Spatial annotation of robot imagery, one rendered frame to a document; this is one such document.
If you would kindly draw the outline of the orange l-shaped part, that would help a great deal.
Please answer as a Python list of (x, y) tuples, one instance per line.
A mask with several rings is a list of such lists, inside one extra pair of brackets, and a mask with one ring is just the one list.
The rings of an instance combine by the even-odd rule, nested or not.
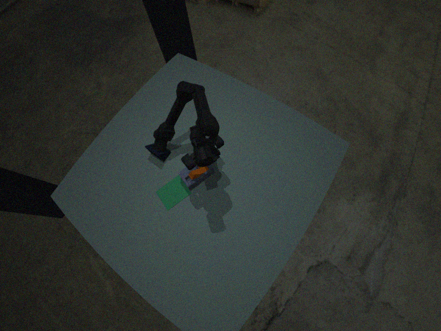
[(191, 178), (191, 180), (193, 180), (193, 179), (198, 178), (200, 175), (205, 173), (207, 170), (209, 170), (209, 168), (207, 166), (199, 167), (199, 169), (191, 171), (188, 176)]

